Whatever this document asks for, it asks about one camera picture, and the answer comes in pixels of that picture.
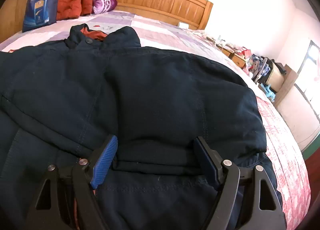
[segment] purple pillow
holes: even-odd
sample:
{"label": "purple pillow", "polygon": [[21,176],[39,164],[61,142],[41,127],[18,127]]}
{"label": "purple pillow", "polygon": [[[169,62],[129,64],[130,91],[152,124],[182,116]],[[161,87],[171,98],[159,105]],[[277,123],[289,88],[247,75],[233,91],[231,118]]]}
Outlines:
{"label": "purple pillow", "polygon": [[93,0],[92,13],[101,14],[112,11],[117,4],[117,0]]}

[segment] red bag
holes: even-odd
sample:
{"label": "red bag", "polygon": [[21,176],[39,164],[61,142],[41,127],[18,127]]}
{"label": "red bag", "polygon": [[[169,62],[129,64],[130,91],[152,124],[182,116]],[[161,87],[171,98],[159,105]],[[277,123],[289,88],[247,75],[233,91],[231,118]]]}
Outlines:
{"label": "red bag", "polygon": [[242,47],[242,55],[244,56],[245,59],[251,57],[251,50],[248,50],[246,47]]}

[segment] blue shopping bag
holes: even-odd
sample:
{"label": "blue shopping bag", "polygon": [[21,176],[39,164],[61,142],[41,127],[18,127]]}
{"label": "blue shopping bag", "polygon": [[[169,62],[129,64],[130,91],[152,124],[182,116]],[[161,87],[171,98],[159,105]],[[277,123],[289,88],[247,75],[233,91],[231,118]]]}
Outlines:
{"label": "blue shopping bag", "polygon": [[58,0],[28,0],[22,32],[56,22]]}

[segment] bed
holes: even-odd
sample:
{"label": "bed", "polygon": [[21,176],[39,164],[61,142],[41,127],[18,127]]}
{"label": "bed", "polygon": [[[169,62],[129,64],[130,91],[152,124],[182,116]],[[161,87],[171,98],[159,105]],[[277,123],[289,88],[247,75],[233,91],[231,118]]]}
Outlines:
{"label": "bed", "polygon": [[[116,10],[58,21],[26,33],[17,33],[0,44],[0,50],[11,52],[24,46],[68,37],[70,28],[82,23],[106,34],[131,26],[138,34],[141,46],[197,54],[217,61],[236,72],[256,95],[259,112],[267,136],[267,155],[273,163],[278,190],[283,197],[287,229],[294,230],[308,212],[310,187],[300,149],[288,126],[265,94],[252,80],[211,42],[205,39],[212,3],[207,0],[118,0]],[[189,24],[188,29],[177,27],[178,22]]]}

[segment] pink patterned bedsheet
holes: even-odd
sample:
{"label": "pink patterned bedsheet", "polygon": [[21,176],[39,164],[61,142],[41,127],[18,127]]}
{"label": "pink patterned bedsheet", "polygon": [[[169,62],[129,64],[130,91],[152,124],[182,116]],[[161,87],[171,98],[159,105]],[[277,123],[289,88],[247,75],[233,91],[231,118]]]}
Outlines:
{"label": "pink patterned bedsheet", "polygon": [[161,21],[143,18],[131,13],[112,11],[99,15],[58,21],[26,33],[17,33],[0,44],[0,50],[9,52],[24,46],[38,45],[45,41],[61,40],[69,36],[73,25],[87,23],[93,30],[109,34],[123,26],[131,26],[138,34],[141,46],[172,49],[200,55],[215,60],[236,72],[253,90],[267,135],[267,155],[272,161],[283,198],[283,211],[287,229],[294,230],[308,212],[310,186],[307,169],[288,126],[266,95],[254,82],[212,43],[203,39],[204,31],[180,29]]}

